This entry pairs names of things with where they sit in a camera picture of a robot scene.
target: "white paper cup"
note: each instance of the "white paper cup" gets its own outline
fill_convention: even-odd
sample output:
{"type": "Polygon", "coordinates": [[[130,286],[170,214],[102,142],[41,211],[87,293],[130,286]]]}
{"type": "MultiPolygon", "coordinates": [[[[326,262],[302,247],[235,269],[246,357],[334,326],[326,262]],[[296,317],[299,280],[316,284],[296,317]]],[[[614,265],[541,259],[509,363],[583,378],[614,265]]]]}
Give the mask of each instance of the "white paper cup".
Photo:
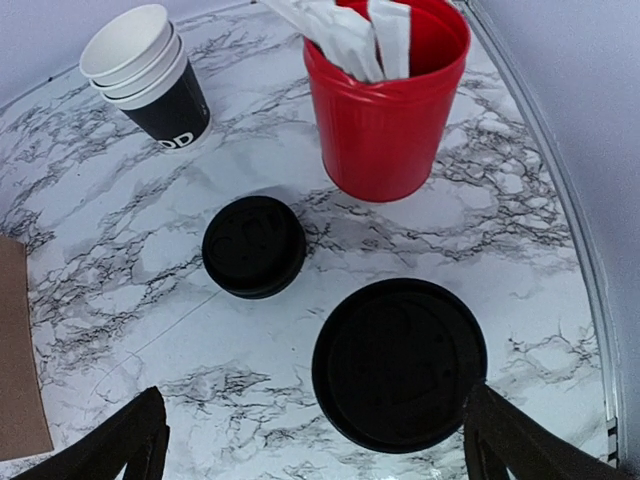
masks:
{"type": "Polygon", "coordinates": [[[144,90],[125,98],[100,95],[167,149],[201,143],[210,130],[211,114],[182,42],[171,66],[144,90]]]}
{"type": "Polygon", "coordinates": [[[94,35],[80,57],[80,72],[98,85],[121,83],[139,73],[172,34],[167,9],[143,5],[114,18],[94,35]]]}
{"type": "Polygon", "coordinates": [[[169,40],[165,49],[160,52],[160,55],[133,77],[122,83],[116,83],[115,85],[107,87],[98,85],[93,80],[90,80],[91,86],[99,92],[104,93],[110,99],[125,98],[141,92],[158,80],[171,67],[171,64],[178,57],[181,45],[182,39],[174,31],[171,40],[169,40]]]}

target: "large black lid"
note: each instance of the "large black lid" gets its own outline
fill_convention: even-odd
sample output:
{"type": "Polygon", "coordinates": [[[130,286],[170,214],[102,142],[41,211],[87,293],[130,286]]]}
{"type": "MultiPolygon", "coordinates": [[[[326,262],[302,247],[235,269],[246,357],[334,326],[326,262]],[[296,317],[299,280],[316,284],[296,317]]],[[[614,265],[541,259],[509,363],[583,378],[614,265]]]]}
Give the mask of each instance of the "large black lid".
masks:
{"type": "Polygon", "coordinates": [[[462,425],[464,402],[487,375],[473,314],[433,283],[393,279],[344,300],[313,354],[313,386],[325,415],[371,450],[429,448],[462,425]]]}
{"type": "Polygon", "coordinates": [[[291,209],[271,197],[237,200],[218,213],[202,242],[211,278],[242,298],[265,298],[296,277],[306,254],[304,230],[291,209]]]}

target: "cardboard box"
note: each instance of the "cardboard box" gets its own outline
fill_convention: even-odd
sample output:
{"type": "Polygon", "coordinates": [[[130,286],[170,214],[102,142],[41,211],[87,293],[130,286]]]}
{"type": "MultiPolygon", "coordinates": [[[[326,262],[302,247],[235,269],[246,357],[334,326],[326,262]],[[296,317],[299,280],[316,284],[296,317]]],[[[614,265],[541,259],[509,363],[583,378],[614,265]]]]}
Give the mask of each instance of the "cardboard box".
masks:
{"type": "Polygon", "coordinates": [[[52,449],[31,344],[26,250],[0,236],[0,461],[52,449]]]}

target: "black coffee cup lid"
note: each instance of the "black coffee cup lid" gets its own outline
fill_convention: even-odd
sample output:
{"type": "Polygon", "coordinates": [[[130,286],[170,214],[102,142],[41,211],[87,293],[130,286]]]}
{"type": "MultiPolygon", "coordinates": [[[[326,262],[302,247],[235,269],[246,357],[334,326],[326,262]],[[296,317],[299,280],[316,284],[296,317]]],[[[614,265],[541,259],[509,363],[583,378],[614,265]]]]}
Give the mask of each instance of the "black coffee cup lid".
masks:
{"type": "Polygon", "coordinates": [[[224,207],[202,242],[202,259],[220,287],[242,298],[275,295],[298,275],[306,255],[304,230],[275,198],[251,196],[224,207]]]}
{"type": "Polygon", "coordinates": [[[453,434],[486,375],[471,311],[448,290],[416,279],[385,280],[348,297],[313,354],[325,415],[355,443],[387,453],[423,450],[453,434]]]}

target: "red bucket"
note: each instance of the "red bucket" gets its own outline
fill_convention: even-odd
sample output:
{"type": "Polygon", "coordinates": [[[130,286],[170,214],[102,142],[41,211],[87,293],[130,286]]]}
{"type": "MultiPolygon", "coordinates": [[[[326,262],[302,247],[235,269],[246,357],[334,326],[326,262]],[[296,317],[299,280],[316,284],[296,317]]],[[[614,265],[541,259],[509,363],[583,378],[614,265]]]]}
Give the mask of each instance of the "red bucket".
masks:
{"type": "MultiPolygon", "coordinates": [[[[401,3],[412,5],[411,78],[360,83],[304,45],[327,173],[370,202],[404,198],[426,181],[471,43],[464,17],[445,1],[401,3]]],[[[368,17],[366,3],[348,6],[368,17]]]]}

